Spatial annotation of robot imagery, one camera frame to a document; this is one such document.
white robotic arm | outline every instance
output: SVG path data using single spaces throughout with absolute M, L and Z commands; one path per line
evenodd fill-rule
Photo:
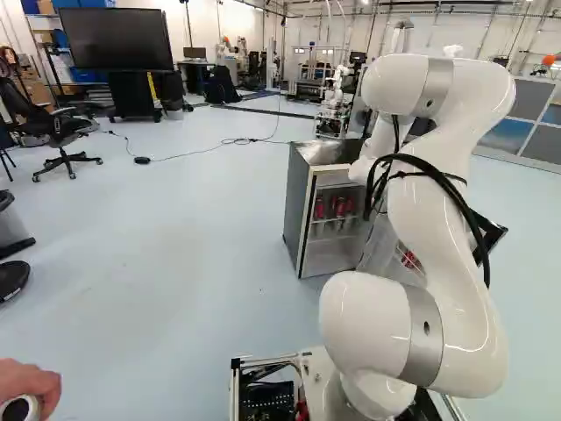
M 434 119 L 437 128 L 400 153 L 467 179 L 473 148 L 512 107 L 515 84 L 491 62 L 393 54 L 367 70 L 362 95 L 373 109 L 400 116 L 403 128 L 412 117 Z M 382 119 L 379 128 L 379 122 L 352 166 L 357 181 L 365 182 L 373 161 L 394 151 L 393 126 Z M 400 130 L 401 137 L 406 132 Z M 374 138 L 379 134 L 380 142 Z M 420 172 L 395 161 L 390 175 L 400 171 Z M 450 181 L 464 196 L 465 184 Z M 399 414 L 415 393 L 408 383 L 453 396 L 492 394 L 507 375 L 507 340 L 479 277 L 464 218 L 428 176 L 392 179 L 387 210 L 397 236 L 423 264 L 427 283 L 421 288 L 343 272 L 325 285 L 321 331 L 345 394 L 370 419 Z

black monitor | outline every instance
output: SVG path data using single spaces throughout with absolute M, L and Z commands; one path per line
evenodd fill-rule
M 183 47 L 183 57 L 186 59 L 206 59 L 207 49 L 204 46 Z
M 362 53 L 360 51 L 351 51 L 349 56 L 349 62 L 354 63 L 366 63 L 366 53 Z
M 166 15 L 158 9 L 60 8 L 78 68 L 173 70 Z

trash can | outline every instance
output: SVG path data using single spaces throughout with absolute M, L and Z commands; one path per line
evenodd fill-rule
M 35 239 L 30 237 L 16 209 L 11 206 L 14 200 L 9 190 L 0 190 L 0 259 L 35 244 Z

black office chair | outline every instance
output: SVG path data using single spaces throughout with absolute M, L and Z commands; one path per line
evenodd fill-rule
M 65 164 L 68 176 L 74 180 L 75 172 L 70 162 L 95 161 L 97 165 L 103 164 L 101 158 L 88 158 L 85 152 L 68 155 L 63 147 L 69 145 L 82 136 L 88 136 L 87 131 L 93 123 L 85 118 L 74 118 L 76 107 L 60 108 L 49 113 L 44 108 L 31 103 L 23 96 L 15 83 L 7 77 L 0 77 L 0 97 L 8 112 L 12 115 L 20 115 L 26 118 L 23 124 L 12 124 L 10 130 L 19 134 L 31 134 L 32 136 L 48 135 L 48 145 L 60 150 L 60 158 L 46 160 L 45 168 L 33 173 L 33 181 L 39 182 L 39 176 L 54 170 Z

red can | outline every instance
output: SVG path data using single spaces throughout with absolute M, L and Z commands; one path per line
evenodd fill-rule
M 323 198 L 316 197 L 316 205 L 314 206 L 314 219 L 325 218 L 325 207 L 323 206 Z
M 349 197 L 347 199 L 347 203 L 344 206 L 344 211 L 347 215 L 350 215 L 354 212 L 354 201 L 352 200 L 352 197 Z
M 336 205 L 336 208 L 335 208 L 335 216 L 337 218 L 344 217 L 345 210 L 346 210 L 346 200 L 345 200 L 344 197 L 340 196 L 337 199 L 337 205 Z

